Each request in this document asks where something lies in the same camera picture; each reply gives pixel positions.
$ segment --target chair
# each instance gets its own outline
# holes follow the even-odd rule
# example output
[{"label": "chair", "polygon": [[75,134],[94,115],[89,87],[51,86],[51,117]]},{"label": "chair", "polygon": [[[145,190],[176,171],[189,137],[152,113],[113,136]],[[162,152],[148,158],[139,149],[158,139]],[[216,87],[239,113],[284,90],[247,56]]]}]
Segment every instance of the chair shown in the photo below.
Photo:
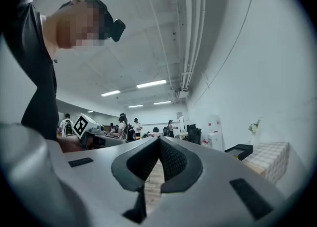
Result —
[{"label": "chair", "polygon": [[194,142],[195,141],[195,137],[196,137],[195,129],[196,129],[196,124],[192,124],[192,125],[190,125],[188,127],[188,138],[187,138],[187,140],[189,142]]},{"label": "chair", "polygon": [[167,136],[167,127],[163,128],[163,136]]},{"label": "chair", "polygon": [[195,136],[195,140],[193,141],[193,143],[200,144],[200,137],[202,134],[202,130],[196,128],[195,134],[196,134],[196,136]]}]

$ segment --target black box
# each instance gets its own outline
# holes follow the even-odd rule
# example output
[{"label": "black box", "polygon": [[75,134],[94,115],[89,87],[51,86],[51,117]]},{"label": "black box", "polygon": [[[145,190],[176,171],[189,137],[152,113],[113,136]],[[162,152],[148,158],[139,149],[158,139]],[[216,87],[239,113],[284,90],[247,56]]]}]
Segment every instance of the black box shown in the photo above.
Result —
[{"label": "black box", "polygon": [[253,145],[237,144],[236,146],[227,149],[224,152],[235,156],[239,160],[243,160],[253,152]]}]

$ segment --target black rubber pad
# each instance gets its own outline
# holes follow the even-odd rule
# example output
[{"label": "black rubber pad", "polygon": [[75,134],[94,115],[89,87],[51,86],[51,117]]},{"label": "black rubber pad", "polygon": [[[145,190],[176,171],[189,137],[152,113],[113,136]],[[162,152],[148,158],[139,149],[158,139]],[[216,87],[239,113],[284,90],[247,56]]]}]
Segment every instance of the black rubber pad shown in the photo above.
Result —
[{"label": "black rubber pad", "polygon": [[93,162],[93,160],[91,158],[81,158],[81,159],[77,159],[77,160],[73,160],[73,161],[68,161],[68,163],[71,167],[81,166],[84,164],[88,164],[90,162]]},{"label": "black rubber pad", "polygon": [[264,217],[273,210],[245,179],[232,180],[230,184],[255,220]]}]

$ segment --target black shirt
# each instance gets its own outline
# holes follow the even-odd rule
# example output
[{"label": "black shirt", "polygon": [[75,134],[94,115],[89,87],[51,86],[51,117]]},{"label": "black shirt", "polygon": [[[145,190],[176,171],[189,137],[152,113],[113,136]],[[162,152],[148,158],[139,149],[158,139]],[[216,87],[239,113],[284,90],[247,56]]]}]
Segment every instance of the black shirt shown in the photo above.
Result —
[{"label": "black shirt", "polygon": [[12,17],[4,30],[6,42],[37,86],[21,124],[37,130],[45,139],[56,140],[57,85],[53,62],[43,40],[40,13],[29,3],[18,7]]}]

